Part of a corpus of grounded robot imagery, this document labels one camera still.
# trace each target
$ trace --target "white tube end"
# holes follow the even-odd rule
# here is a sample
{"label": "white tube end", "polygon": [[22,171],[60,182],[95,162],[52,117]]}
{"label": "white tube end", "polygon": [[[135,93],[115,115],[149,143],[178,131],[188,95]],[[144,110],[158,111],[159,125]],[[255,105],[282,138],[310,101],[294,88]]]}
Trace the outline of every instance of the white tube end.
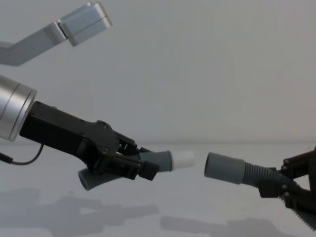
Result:
{"label": "white tube end", "polygon": [[173,170],[195,165],[195,154],[193,151],[171,152],[171,154]]}

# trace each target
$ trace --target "white table surface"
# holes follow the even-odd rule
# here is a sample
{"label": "white table surface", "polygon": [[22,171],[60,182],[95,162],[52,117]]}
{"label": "white table surface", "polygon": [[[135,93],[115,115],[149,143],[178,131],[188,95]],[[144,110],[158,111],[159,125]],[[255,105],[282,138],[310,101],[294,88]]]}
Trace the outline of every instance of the white table surface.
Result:
{"label": "white table surface", "polygon": [[[38,146],[1,146],[29,160]],[[75,157],[44,148],[29,166],[0,164],[1,237],[312,237],[278,199],[255,188],[203,176],[209,151],[268,167],[310,151],[313,144],[150,145],[153,151],[194,150],[193,168],[160,173],[150,182],[120,179],[87,192]],[[300,179],[307,188],[307,179]]]}

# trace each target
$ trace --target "gray rubber pipe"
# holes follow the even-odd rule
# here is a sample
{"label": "gray rubber pipe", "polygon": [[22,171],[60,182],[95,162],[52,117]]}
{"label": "gray rubber pipe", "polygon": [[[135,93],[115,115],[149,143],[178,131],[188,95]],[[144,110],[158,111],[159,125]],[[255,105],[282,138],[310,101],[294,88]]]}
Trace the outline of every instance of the gray rubber pipe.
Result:
{"label": "gray rubber pipe", "polygon": [[[231,158],[215,153],[207,156],[205,177],[218,179],[234,184],[246,184],[257,188],[257,183],[262,181],[274,181],[280,185],[287,185],[300,189],[300,186],[288,177],[281,175],[269,168],[246,163],[242,159]],[[316,230],[316,216],[300,211],[294,212],[312,230]]]}
{"label": "gray rubber pipe", "polygon": [[[166,152],[145,152],[140,153],[138,155],[128,157],[131,160],[136,161],[148,161],[152,162],[159,166],[159,172],[167,172],[172,171],[173,162],[172,162],[172,154],[170,151]],[[87,169],[83,169],[79,171],[79,179],[83,185],[83,187],[89,191],[101,184],[116,180],[121,178],[120,176],[113,175],[110,173],[96,175],[90,173]]]}

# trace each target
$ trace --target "black cable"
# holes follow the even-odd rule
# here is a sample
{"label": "black cable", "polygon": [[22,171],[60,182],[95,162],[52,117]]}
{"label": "black cable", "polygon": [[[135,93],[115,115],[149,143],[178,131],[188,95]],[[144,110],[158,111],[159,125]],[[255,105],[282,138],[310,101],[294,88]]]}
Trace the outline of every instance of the black cable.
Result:
{"label": "black cable", "polygon": [[42,150],[43,150],[43,147],[44,147],[44,144],[41,144],[40,148],[39,148],[39,151],[38,153],[36,154],[36,156],[31,159],[30,161],[27,161],[27,162],[16,162],[16,161],[13,161],[11,162],[11,164],[14,164],[14,165],[28,165],[28,164],[31,164],[33,163],[35,160],[37,160],[37,158],[40,156]]}

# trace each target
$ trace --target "silver cylinder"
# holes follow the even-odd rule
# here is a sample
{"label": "silver cylinder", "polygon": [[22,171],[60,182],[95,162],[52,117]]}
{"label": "silver cylinder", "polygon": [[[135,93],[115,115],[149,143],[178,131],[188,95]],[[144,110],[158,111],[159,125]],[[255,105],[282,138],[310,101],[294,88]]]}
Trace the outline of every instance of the silver cylinder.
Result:
{"label": "silver cylinder", "polygon": [[36,93],[36,90],[0,75],[0,138],[15,140]]}

